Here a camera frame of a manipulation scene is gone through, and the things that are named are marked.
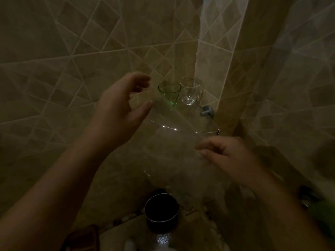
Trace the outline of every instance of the drinking glass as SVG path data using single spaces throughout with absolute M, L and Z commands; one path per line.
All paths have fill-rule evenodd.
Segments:
M 186 105 L 193 105 L 201 98 L 202 88 L 200 83 L 192 77 L 183 77 L 180 82 L 182 90 L 180 92 L 181 101 Z
M 159 92 L 165 96 L 171 105 L 177 102 L 181 89 L 182 86 L 180 84 L 167 80 L 164 80 L 158 85 Z

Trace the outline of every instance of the green glass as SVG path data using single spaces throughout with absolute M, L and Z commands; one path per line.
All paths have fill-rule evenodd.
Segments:
M 171 105 L 176 104 L 181 89 L 182 86 L 179 83 L 172 83 L 167 80 L 164 80 L 158 85 L 158 91 L 165 96 Z

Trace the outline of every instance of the forearm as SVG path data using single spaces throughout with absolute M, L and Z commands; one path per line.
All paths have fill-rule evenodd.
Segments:
M 59 250 L 105 156 L 79 138 L 3 217 L 2 250 Z
M 277 251 L 330 250 L 317 226 L 290 192 L 270 173 L 253 188 Z

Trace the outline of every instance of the black pot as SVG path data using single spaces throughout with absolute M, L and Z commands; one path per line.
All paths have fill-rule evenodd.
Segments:
M 144 207 L 149 228 L 160 234 L 170 232 L 176 227 L 178 212 L 179 203 L 167 193 L 153 196 Z

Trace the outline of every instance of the floor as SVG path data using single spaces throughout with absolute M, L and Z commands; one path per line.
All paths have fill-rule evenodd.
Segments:
M 200 215 L 179 213 L 177 228 L 171 233 L 158 235 L 150 232 L 145 215 L 138 216 L 100 234 L 101 251 L 123 251 L 124 242 L 132 238 L 139 251 L 152 251 L 169 246 L 178 251 L 220 251 L 211 229 Z

